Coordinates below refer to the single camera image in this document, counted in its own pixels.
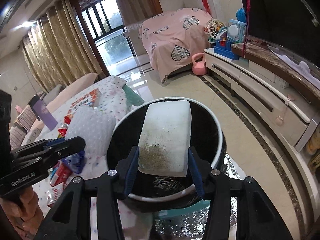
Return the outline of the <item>person's left hand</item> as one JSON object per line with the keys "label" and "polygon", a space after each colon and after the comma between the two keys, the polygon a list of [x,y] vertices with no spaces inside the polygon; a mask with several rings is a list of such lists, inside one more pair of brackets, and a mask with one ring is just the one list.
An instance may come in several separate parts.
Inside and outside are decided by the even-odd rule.
{"label": "person's left hand", "polygon": [[35,235],[44,216],[39,207],[39,197],[33,187],[25,188],[20,194],[21,205],[1,198],[1,206],[12,226],[22,239],[29,239],[27,234]]}

